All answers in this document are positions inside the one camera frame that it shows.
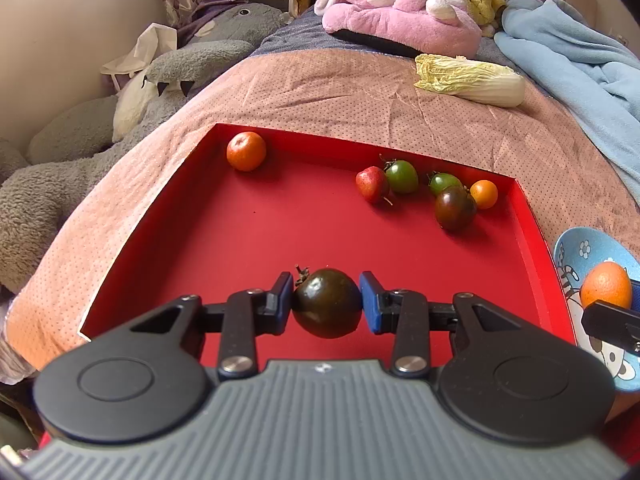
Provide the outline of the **small orange front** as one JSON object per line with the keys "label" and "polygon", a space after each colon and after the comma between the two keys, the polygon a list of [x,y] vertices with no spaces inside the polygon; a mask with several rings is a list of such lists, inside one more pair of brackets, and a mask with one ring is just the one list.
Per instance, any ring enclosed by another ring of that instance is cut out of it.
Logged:
{"label": "small orange front", "polygon": [[579,296],[584,308],[596,301],[604,301],[615,307],[630,309],[634,291],[627,271],[613,261],[605,261],[587,274]]}

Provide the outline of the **small orange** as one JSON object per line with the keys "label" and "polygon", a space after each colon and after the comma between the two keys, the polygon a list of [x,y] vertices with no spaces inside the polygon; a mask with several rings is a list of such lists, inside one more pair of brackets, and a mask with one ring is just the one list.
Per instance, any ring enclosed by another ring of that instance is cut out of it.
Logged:
{"label": "small orange", "polygon": [[630,309],[634,291],[627,271],[613,261],[605,261],[587,274],[579,296],[584,308],[596,301],[604,301],[615,307]]}
{"label": "small orange", "polygon": [[470,187],[470,193],[480,210],[489,209],[497,203],[499,191],[491,180],[478,180]]}

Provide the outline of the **large dark tomato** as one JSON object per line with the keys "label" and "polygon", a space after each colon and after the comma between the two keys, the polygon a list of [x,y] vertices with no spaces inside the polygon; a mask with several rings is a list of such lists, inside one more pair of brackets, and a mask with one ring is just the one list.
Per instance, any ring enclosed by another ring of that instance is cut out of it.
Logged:
{"label": "large dark tomato", "polygon": [[333,268],[310,272],[300,266],[296,272],[292,312],[304,330],[324,339],[341,338],[356,330],[362,295],[346,273]]}

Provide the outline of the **dark brown tomato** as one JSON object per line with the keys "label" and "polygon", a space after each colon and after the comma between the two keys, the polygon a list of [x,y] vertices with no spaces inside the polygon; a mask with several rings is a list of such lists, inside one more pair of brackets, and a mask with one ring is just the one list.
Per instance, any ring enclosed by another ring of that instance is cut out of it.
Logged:
{"label": "dark brown tomato", "polygon": [[474,220],[476,203],[464,186],[451,185],[440,192],[435,200],[435,218],[442,229],[458,232]]}

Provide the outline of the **small red fruit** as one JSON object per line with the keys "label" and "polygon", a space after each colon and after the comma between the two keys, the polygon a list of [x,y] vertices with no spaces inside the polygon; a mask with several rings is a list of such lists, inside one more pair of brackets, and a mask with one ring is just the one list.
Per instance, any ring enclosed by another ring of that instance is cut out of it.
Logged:
{"label": "small red fruit", "polygon": [[390,187],[385,172],[377,166],[370,166],[356,175],[356,187],[361,196],[372,205],[388,200]]}

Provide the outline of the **green tomato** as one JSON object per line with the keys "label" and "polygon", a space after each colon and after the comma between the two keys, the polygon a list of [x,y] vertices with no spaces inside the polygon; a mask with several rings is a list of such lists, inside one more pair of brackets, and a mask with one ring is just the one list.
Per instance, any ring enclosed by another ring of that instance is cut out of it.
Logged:
{"label": "green tomato", "polygon": [[439,195],[441,192],[444,192],[446,188],[451,188],[452,186],[462,188],[463,184],[456,176],[447,174],[446,172],[433,172],[430,177],[430,182],[428,182],[428,187],[434,196]]}
{"label": "green tomato", "polygon": [[406,160],[386,162],[384,172],[390,189],[395,194],[410,194],[416,192],[420,181],[416,168]]}

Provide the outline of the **small orange back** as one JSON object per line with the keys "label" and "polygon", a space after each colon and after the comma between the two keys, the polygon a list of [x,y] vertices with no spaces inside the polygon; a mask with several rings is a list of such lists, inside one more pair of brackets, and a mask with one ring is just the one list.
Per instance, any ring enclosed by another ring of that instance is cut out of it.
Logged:
{"label": "small orange back", "polygon": [[480,210],[489,209],[497,203],[499,191],[491,180],[478,180],[470,187],[470,193]]}

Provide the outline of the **red-orange tomato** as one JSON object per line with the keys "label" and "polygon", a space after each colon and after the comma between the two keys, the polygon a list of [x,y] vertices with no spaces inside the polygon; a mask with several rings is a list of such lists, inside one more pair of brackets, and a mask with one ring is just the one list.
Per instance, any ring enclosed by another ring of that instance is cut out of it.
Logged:
{"label": "red-orange tomato", "polygon": [[256,132],[245,131],[236,134],[228,143],[226,156],[228,163],[239,171],[253,171],[265,160],[267,145]]}

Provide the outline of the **blue cartoon plate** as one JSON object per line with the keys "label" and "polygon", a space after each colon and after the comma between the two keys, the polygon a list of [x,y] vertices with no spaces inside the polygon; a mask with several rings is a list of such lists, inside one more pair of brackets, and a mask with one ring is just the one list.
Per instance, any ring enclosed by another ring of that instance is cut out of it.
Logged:
{"label": "blue cartoon plate", "polygon": [[608,312],[589,313],[607,304],[639,313],[639,261],[605,232],[578,226],[555,242],[553,259],[579,348],[597,358],[620,392],[639,391],[639,337],[614,322]]}

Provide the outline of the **red shallow tray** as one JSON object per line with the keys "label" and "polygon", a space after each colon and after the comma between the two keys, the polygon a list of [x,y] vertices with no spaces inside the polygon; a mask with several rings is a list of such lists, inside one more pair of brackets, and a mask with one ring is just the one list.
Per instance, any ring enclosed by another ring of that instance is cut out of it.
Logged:
{"label": "red shallow tray", "polygon": [[498,177],[495,206],[449,234],[430,192],[369,204],[360,170],[383,155],[373,145],[277,130],[267,157],[233,169],[235,128],[198,142],[146,208],[103,281],[82,331],[120,351],[115,328],[171,300],[219,304],[268,289],[283,272],[371,272],[386,289],[450,302],[470,292],[567,342],[575,339],[558,274],[520,186]]}

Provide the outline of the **pink dotted bedspread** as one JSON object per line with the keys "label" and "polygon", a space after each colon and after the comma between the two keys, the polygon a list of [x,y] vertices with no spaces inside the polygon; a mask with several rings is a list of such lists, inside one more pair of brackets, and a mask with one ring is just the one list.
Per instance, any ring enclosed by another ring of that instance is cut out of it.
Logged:
{"label": "pink dotted bedspread", "polygon": [[116,256],[205,133],[218,124],[298,131],[461,162],[514,177],[544,238],[591,226],[632,252],[639,209],[562,105],[532,84],[500,108],[416,88],[413,62],[343,49],[252,56],[188,102],[161,99],[113,153],[80,167],[70,208],[32,168],[1,202],[1,281],[16,292],[6,340],[44,367],[84,342],[79,333]]}

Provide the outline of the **light blue blanket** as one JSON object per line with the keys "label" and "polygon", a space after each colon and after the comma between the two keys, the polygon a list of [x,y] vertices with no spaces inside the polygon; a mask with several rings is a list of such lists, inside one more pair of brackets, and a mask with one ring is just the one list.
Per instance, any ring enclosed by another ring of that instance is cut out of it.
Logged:
{"label": "light blue blanket", "polygon": [[639,59],[564,0],[506,0],[499,50],[563,103],[639,198]]}

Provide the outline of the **napa cabbage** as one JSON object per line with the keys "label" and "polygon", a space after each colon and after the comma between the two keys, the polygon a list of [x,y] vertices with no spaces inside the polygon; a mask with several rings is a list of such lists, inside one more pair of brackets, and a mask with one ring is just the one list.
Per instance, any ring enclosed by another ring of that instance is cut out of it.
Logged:
{"label": "napa cabbage", "polygon": [[525,79],[508,66],[437,54],[420,54],[414,62],[416,88],[504,108],[524,101]]}

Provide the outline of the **white paper bag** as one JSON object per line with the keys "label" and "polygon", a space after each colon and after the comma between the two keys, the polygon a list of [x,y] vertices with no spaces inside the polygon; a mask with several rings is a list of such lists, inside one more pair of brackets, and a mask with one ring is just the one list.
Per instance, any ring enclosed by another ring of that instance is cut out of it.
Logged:
{"label": "white paper bag", "polygon": [[105,63],[100,74],[110,78],[115,91],[119,92],[160,55],[176,50],[177,44],[178,36],[174,28],[152,23],[128,53]]}

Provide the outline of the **pink plush toy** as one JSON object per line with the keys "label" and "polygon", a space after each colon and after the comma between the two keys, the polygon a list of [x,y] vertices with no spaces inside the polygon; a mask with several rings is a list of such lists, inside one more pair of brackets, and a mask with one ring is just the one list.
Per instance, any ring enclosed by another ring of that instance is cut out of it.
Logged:
{"label": "pink plush toy", "polygon": [[482,38],[465,0],[317,0],[314,14],[331,36],[405,58],[472,58]]}

